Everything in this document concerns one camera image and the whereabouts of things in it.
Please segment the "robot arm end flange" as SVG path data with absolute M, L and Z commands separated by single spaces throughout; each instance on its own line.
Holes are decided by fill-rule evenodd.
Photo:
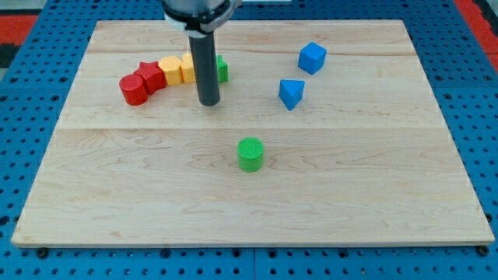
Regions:
M 189 37 L 203 38 L 224 25 L 242 0 L 162 0 L 165 20 Z

